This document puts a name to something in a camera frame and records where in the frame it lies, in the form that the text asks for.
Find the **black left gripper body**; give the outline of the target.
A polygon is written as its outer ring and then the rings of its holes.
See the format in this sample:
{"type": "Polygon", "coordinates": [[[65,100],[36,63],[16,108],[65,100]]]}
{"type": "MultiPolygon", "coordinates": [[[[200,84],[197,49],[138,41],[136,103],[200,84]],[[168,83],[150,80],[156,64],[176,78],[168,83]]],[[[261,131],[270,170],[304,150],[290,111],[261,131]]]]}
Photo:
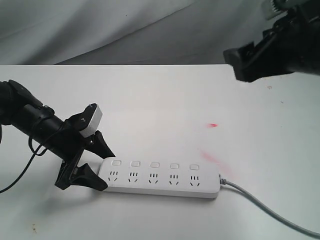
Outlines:
{"type": "Polygon", "coordinates": [[[64,122],[43,145],[62,159],[54,185],[61,190],[69,188],[72,186],[72,173],[76,167],[80,167],[78,163],[85,151],[83,137],[69,123],[64,122]]]}

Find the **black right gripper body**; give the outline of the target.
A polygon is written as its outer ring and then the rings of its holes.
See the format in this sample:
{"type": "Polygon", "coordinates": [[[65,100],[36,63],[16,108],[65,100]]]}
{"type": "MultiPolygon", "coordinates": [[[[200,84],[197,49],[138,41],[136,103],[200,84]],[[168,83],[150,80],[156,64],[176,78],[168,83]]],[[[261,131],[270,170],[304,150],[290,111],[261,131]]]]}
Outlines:
{"type": "Polygon", "coordinates": [[[283,12],[263,32],[263,39],[254,60],[270,61],[277,65],[277,73],[292,72],[320,74],[320,6],[300,4],[283,12]]]}

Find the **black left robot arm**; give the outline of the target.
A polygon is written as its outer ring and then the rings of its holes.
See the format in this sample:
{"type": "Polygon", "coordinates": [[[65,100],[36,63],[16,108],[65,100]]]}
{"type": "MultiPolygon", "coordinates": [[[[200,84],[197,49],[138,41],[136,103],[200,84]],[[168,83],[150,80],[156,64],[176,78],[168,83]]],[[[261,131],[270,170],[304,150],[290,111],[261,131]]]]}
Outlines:
{"type": "Polygon", "coordinates": [[[70,186],[97,191],[108,188],[87,163],[78,165],[84,151],[102,159],[115,156],[98,130],[102,115],[99,106],[91,103],[84,111],[61,120],[20,83],[11,79],[0,83],[0,125],[12,125],[28,136],[32,152],[28,166],[46,151],[62,160],[55,182],[61,190],[70,186]]]}

